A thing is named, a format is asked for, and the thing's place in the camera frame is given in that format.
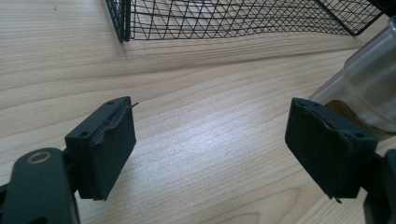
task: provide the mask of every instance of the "wood grain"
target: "wood grain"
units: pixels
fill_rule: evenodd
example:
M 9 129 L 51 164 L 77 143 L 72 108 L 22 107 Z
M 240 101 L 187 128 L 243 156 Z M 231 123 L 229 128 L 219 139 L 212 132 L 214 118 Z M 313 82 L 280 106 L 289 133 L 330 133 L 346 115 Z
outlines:
M 293 96 L 309 95 L 387 23 L 359 37 L 278 33 L 120 44 L 105 1 L 0 2 L 0 185 L 13 162 L 123 95 L 137 145 L 82 223 L 363 223 L 287 149 Z M 379 152 L 396 147 L 389 139 Z

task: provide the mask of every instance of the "wire basket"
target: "wire basket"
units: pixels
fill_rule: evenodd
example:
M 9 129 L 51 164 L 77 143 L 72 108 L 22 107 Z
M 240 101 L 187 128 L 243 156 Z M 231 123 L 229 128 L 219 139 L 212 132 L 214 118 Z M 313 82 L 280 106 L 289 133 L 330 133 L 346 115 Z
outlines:
M 106 0 L 119 41 L 272 32 L 359 35 L 396 0 Z

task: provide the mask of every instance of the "wooden table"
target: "wooden table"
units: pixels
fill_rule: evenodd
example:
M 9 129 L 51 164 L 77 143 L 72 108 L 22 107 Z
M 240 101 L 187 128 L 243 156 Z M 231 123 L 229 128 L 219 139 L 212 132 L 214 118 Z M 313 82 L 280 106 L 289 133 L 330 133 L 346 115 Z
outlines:
M 338 204 L 284 143 L 309 95 L 387 24 L 359 37 L 277 33 L 216 40 L 116 38 L 105 1 L 0 2 L 0 185 L 13 162 L 130 95 L 137 144 L 82 223 L 363 223 L 363 190 Z M 380 144 L 379 152 L 396 147 Z

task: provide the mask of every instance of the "wire cage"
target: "wire cage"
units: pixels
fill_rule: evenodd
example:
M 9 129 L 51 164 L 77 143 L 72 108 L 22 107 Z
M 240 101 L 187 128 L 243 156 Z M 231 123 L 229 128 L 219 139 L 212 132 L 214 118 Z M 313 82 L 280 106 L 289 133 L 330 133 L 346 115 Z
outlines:
M 396 3 L 382 1 L 106 0 L 106 3 L 122 42 L 272 32 L 359 35 Z

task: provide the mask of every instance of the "clear plastic container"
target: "clear plastic container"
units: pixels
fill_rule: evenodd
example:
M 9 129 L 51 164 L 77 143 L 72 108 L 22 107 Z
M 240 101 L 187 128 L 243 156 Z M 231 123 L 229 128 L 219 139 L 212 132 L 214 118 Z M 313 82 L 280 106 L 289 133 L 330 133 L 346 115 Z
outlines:
M 342 101 L 367 125 L 396 133 L 396 16 L 310 100 L 323 105 Z

